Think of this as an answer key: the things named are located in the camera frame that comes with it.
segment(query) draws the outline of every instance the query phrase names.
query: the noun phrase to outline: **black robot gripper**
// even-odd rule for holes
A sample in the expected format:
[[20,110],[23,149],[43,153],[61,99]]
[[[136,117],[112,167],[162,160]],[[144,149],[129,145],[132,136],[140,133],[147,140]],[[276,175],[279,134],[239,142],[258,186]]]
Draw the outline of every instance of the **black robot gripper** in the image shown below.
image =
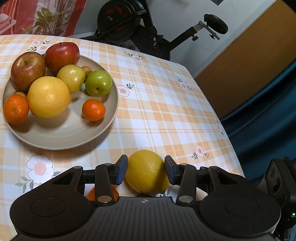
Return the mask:
[[[115,202],[111,184],[122,183],[126,155],[94,170],[72,167],[13,202],[13,241],[272,241],[284,240],[285,228],[296,220],[288,218],[296,194],[296,171],[288,159],[273,159],[257,187],[216,166],[197,170],[170,156],[164,166],[170,184],[180,186],[175,203],[150,196],[120,196]],[[88,183],[95,184],[94,202],[84,197]],[[196,188],[207,193],[201,201]]]

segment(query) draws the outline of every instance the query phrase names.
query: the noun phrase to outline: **brown wooden panel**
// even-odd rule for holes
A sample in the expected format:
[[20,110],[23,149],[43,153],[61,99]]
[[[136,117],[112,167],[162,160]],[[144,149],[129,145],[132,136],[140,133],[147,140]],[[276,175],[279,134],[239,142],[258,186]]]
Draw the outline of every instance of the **brown wooden panel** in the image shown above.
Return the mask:
[[195,81],[219,117],[256,94],[296,58],[296,13],[271,5]]

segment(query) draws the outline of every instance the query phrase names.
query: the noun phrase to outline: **plaid floral tablecloth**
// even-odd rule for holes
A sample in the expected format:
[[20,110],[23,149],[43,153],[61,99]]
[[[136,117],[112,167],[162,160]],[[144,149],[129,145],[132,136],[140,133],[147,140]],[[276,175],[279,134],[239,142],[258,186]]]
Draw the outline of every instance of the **plaid floral tablecloth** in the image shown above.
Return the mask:
[[[58,42],[75,42],[80,54],[102,65],[119,92],[119,109],[111,127],[92,142],[63,151],[41,150],[19,141],[0,115],[0,240],[16,232],[9,218],[12,202],[24,192],[72,166],[93,169],[137,150],[149,149],[177,163],[217,165],[243,175],[233,147],[206,97],[187,69],[128,49],[80,39],[42,35],[0,36],[1,99],[13,61],[26,51],[45,53]],[[121,196],[134,196],[125,183]],[[170,186],[165,196],[176,196]],[[198,199],[205,193],[197,192]]]

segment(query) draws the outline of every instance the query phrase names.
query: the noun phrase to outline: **red apple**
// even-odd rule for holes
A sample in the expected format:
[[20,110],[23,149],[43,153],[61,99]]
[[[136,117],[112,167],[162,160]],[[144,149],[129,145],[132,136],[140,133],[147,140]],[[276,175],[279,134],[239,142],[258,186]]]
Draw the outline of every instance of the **red apple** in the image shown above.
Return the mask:
[[77,64],[79,57],[79,48],[72,42],[54,44],[46,50],[44,55],[46,67],[55,75],[62,67]]
[[41,54],[26,52],[13,62],[10,79],[19,91],[27,93],[36,79],[45,76],[45,70],[45,60]]

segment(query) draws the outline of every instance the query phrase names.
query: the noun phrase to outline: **blue curtain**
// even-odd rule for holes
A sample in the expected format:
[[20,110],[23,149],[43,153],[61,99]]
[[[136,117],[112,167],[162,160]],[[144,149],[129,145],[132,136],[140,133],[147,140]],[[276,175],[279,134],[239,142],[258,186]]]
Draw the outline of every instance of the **blue curtain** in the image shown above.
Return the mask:
[[246,178],[256,182],[272,158],[296,158],[296,61],[221,120]]

